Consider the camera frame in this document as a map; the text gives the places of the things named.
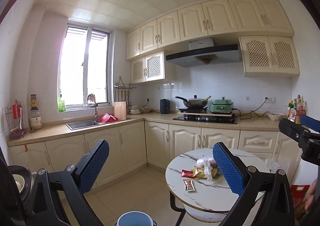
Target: window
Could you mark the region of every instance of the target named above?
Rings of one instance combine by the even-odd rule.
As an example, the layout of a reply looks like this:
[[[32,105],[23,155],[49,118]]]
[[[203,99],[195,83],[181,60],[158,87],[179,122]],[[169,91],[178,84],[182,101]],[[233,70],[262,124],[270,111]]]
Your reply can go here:
[[[67,109],[87,104],[93,93],[97,103],[108,100],[109,33],[69,25],[60,59],[60,93]]]

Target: electrical outlet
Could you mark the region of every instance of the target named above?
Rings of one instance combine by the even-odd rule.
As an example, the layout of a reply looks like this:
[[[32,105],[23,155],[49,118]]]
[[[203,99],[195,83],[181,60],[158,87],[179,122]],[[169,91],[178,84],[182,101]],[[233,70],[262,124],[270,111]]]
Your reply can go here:
[[[275,104],[276,103],[276,98],[275,97],[264,97],[263,100],[266,100],[266,104]]]

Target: marble table top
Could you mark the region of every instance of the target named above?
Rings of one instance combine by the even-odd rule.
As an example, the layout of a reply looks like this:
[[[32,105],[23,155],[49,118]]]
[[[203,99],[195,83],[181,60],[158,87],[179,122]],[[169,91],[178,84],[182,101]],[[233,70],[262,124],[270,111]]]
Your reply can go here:
[[[269,172],[265,163],[253,154],[238,149],[230,149],[230,151],[233,155],[238,156],[246,166],[253,165],[260,172]],[[191,170],[202,156],[212,157],[212,148],[192,150],[174,158],[165,172],[169,189],[187,206],[204,212],[226,214],[239,196],[231,191],[223,176],[212,181],[193,179],[195,191],[185,190],[183,179],[186,177],[181,177],[181,170]],[[256,200],[262,196],[262,192],[258,193]]]

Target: beige countertop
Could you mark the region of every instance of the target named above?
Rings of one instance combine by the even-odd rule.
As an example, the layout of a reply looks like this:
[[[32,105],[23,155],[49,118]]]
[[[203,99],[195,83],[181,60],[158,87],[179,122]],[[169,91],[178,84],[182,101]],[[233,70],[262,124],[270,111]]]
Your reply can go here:
[[[219,123],[204,123],[204,122],[193,122],[193,121],[176,121],[173,118],[181,116],[181,113],[173,114],[159,114],[155,112],[139,114],[139,115],[129,115],[128,120],[117,121],[109,124],[104,124],[100,126],[85,128],[85,129],[75,129],[70,130],[65,124],[58,124],[52,126],[44,126],[42,129],[35,133],[29,133],[24,136],[24,138],[18,140],[9,140],[8,146],[23,145],[41,141],[47,141],[57,138],[64,138],[94,131],[99,131],[103,129],[114,128],[118,126],[123,126],[139,121],[153,121],[176,125],[203,127],[203,128],[214,128],[214,129],[238,129],[238,130],[258,130],[258,131],[279,131],[278,124],[279,121],[271,121],[269,118],[256,118],[239,120],[237,124],[219,124]]]

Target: window frame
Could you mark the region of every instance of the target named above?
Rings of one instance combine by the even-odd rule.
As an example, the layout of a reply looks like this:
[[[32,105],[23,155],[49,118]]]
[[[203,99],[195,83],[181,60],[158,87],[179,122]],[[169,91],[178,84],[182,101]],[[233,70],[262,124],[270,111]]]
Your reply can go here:
[[[81,109],[87,109],[87,108],[91,108],[88,106],[85,106],[86,102],[87,102],[87,96],[88,96],[88,60],[89,60],[89,44],[90,44],[90,40],[91,40],[91,34],[92,34],[92,30],[95,30],[97,32],[101,32],[101,33],[105,33],[108,36],[108,44],[107,44],[107,59],[106,59],[106,96],[107,96],[107,101],[103,102],[103,103],[97,103],[99,104],[99,107],[108,107],[111,106],[111,99],[110,99],[110,88],[109,88],[109,84],[110,84],[110,80],[111,80],[111,76],[112,74],[109,73],[109,60],[112,59],[109,54],[110,54],[110,37],[111,37],[111,32],[104,30],[101,27],[95,27],[92,25],[81,25],[81,24],[75,24],[72,22],[68,22],[66,30],[65,30],[65,34],[64,34],[64,38],[63,38],[63,42],[61,45],[61,52],[60,52],[60,59],[59,59],[59,68],[58,68],[58,86],[57,86],[57,95],[58,97],[60,96],[60,74],[61,74],[61,56],[62,56],[62,50],[63,50],[63,43],[64,43],[64,39],[66,38],[67,32],[68,32],[68,28],[72,27],[72,28],[79,28],[79,29],[87,29],[87,38],[86,38],[86,46],[85,46],[85,51],[84,51],[84,59],[83,59],[83,104],[74,104],[74,105],[66,105],[66,111],[73,111],[73,110],[81,110]]]

